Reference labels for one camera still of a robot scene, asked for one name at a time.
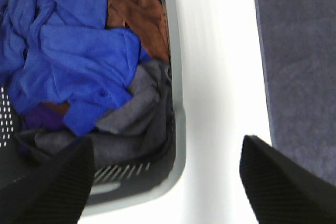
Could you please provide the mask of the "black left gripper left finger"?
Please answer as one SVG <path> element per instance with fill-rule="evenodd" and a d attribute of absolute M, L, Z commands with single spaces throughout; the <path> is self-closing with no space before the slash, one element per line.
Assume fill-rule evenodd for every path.
<path fill-rule="evenodd" d="M 80 138 L 1 189 L 1 223 L 77 223 L 93 184 L 92 141 Z"/>

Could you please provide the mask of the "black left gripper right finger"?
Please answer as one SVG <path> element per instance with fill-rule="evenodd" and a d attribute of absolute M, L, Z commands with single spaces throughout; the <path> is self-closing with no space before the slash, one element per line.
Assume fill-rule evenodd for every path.
<path fill-rule="evenodd" d="M 335 186 L 257 136 L 244 137 L 239 174 L 258 223 L 335 223 Z"/>

